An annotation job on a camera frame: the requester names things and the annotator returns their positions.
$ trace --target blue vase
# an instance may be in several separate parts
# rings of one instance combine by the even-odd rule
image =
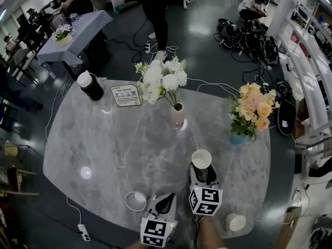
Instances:
[[[240,145],[249,142],[249,137],[247,135],[238,135],[236,133],[230,133],[229,140],[233,145]]]

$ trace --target vase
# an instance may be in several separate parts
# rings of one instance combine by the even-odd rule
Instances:
[[[233,145],[240,145],[249,142],[250,138],[245,134],[230,133],[229,140]]]
[[[172,121],[176,126],[183,124],[185,120],[185,112],[183,109],[183,104],[178,102],[172,107]]]
[[[67,45],[68,43],[70,43],[73,40],[73,37],[70,33],[67,34],[67,36],[65,36],[63,39],[58,40],[58,43],[61,47]]]

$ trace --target floor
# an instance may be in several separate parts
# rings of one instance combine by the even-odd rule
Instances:
[[[181,5],[169,5],[167,21],[169,24],[169,46],[178,46],[177,56],[187,60],[186,72],[189,78],[202,79],[208,82],[224,82],[239,88],[242,82],[242,72],[255,68],[254,64],[239,63],[230,57],[230,51],[219,46],[213,38],[217,32],[217,20],[226,18],[240,24],[237,6],[240,0],[193,0],[189,8],[184,10]],[[141,7],[133,8],[120,15],[110,12],[114,20],[104,29],[109,39],[128,42],[133,47],[133,34],[145,21]],[[143,45],[147,35],[152,32],[147,23],[139,32],[136,42]],[[113,58],[100,70],[93,68],[91,72],[108,79],[137,80],[133,63],[135,52],[130,51],[125,44],[109,42],[109,49]],[[151,56],[145,53],[142,61],[148,62]],[[243,54],[238,57],[248,60]],[[26,244],[29,248],[94,248],[103,249],[106,245],[99,242],[84,242],[77,231],[79,215],[76,210],[66,204],[66,196],[57,190],[43,175],[43,154],[46,146],[45,127],[51,115],[53,99],[58,88],[62,85],[65,70],[61,64],[54,64],[53,71],[58,76],[53,80],[45,69],[37,71],[39,84],[28,86],[32,95],[43,103],[42,111],[29,113],[20,110],[16,115],[18,123],[15,130],[19,133],[2,132],[3,139],[30,145],[36,152],[32,152],[29,167],[37,172],[34,178],[26,179],[25,190],[37,191],[37,198],[15,198],[17,213],[22,222]],[[280,66],[271,71],[273,80],[283,78]],[[247,74],[246,81],[254,81],[255,73]],[[267,74],[263,76],[270,82]],[[198,83],[189,81],[186,88],[196,90]],[[221,88],[204,86],[200,91],[226,98],[227,92]],[[61,104],[63,88],[58,93],[54,103],[54,113]],[[275,123],[272,116],[271,125]],[[291,194],[294,175],[294,141],[291,137],[284,137],[276,128],[270,130],[271,136],[271,171],[268,190],[256,226],[248,235],[227,239],[226,245],[233,248],[273,248],[278,236],[280,225],[287,208]],[[139,234],[110,222],[107,222],[85,209],[82,212],[82,222],[86,225],[91,236],[108,244],[126,247],[139,239]]]

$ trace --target paper cup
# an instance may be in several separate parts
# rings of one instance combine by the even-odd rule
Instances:
[[[246,223],[247,223],[247,219],[245,218],[245,216],[238,215],[235,213],[229,214],[226,218],[227,227],[231,231],[242,230],[243,227],[246,225]]]
[[[205,149],[196,150],[191,156],[192,164],[198,169],[206,169],[211,165],[212,156]]]
[[[146,196],[139,192],[130,192],[124,199],[126,206],[133,211],[142,211],[146,206]]]

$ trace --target table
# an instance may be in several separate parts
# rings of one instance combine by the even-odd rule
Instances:
[[[204,148],[212,154],[224,191],[214,216],[218,231],[230,238],[252,230],[268,186],[269,130],[258,133],[254,143],[234,146],[229,142],[226,99],[179,89],[187,124],[176,129],[165,99],[155,105],[143,101],[141,106],[117,107],[109,87],[135,83],[104,80],[100,84],[104,96],[92,102],[75,82],[56,114],[43,170],[57,188],[90,212],[136,231],[144,213],[126,207],[126,194],[141,191],[153,197],[174,192],[179,222],[174,240],[188,242],[195,231],[187,172],[192,153]],[[82,167],[91,169],[90,179],[80,175]],[[241,231],[225,227],[231,212],[246,216]]]
[[[76,80],[76,76],[69,65],[83,64],[78,55],[91,42],[96,34],[113,19],[104,10],[81,15],[72,23],[75,28],[73,40],[61,47],[53,39],[49,39],[38,52],[37,58],[42,65],[45,62],[62,62],[70,76]]]

